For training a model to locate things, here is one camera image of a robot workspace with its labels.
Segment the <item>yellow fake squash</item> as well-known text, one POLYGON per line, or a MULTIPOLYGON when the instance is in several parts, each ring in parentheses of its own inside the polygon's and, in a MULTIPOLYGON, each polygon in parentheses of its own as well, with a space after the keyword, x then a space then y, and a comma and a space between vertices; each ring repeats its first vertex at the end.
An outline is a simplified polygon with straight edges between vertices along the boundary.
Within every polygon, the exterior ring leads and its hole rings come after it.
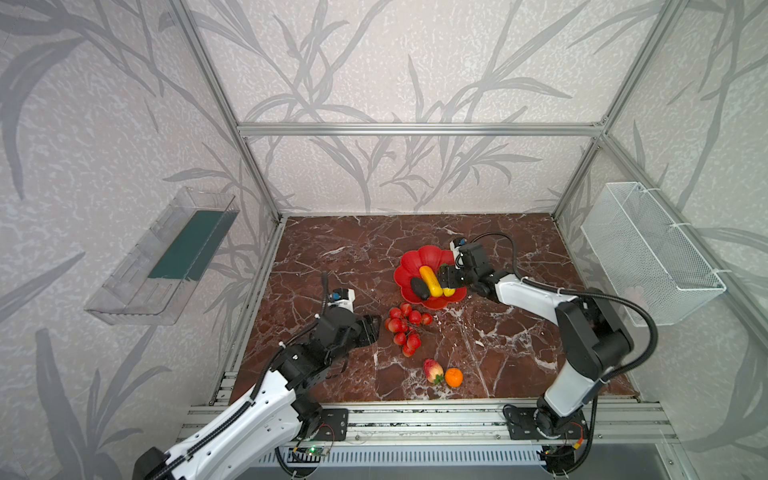
POLYGON ((421 266, 419 268, 419 274, 430 288, 432 298, 439 298, 443 296, 443 287, 439 283, 437 275, 430 266, 421 266))

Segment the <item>dark fake avocado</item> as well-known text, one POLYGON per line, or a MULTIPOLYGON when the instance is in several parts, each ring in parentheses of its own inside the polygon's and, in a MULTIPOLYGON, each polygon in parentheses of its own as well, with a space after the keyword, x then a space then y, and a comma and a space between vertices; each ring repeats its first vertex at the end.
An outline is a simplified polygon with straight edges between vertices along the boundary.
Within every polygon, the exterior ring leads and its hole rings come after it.
POLYGON ((410 287, 420 301, 427 301, 431 298, 431 290, 421 277, 412 277, 410 279, 410 287))

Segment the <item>red fake cherry tomato bunch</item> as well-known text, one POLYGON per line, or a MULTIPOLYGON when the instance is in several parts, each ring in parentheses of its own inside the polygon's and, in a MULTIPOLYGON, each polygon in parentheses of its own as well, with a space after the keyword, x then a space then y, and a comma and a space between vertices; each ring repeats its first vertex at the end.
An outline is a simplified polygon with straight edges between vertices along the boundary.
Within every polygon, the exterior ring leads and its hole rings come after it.
POLYGON ((393 336, 393 343, 400 347, 406 358, 412 357, 422 346, 422 333, 434 323, 435 317, 417 310, 411 303, 401 303, 389 310, 384 328, 393 336))

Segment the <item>small fake orange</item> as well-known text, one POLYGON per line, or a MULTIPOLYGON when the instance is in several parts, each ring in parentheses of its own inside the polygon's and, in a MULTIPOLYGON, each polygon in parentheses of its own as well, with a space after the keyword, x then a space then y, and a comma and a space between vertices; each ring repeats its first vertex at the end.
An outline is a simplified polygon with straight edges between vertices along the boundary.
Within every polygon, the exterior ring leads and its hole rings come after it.
POLYGON ((458 368, 449 368, 444 372, 444 382, 450 388, 459 388, 464 380, 464 374, 458 368))

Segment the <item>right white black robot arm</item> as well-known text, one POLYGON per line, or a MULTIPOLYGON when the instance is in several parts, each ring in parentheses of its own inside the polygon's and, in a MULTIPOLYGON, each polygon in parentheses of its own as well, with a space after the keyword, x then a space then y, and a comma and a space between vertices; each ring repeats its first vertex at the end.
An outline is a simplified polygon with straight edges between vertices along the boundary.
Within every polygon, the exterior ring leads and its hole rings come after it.
POLYGON ((467 287, 481 297, 525 310, 558 327, 565 363, 537 400, 530 421, 546 438, 561 436, 583 407, 599 396, 608 383, 607 375, 634 349, 622 320, 598 290, 567 290, 497 270, 484 247, 465 238, 452 240, 450 250, 453 262, 441 266, 437 274, 442 285, 467 287))

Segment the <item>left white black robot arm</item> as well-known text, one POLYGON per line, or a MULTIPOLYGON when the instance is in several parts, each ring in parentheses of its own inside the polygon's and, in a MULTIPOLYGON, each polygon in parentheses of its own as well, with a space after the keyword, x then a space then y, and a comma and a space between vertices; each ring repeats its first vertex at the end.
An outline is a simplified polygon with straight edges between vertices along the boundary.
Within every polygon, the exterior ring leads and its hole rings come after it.
POLYGON ((235 479, 265 454, 320 426, 310 396, 333 364, 378 341, 382 317, 333 305, 277 348, 253 387, 223 413, 166 451, 148 449, 134 479, 235 479))

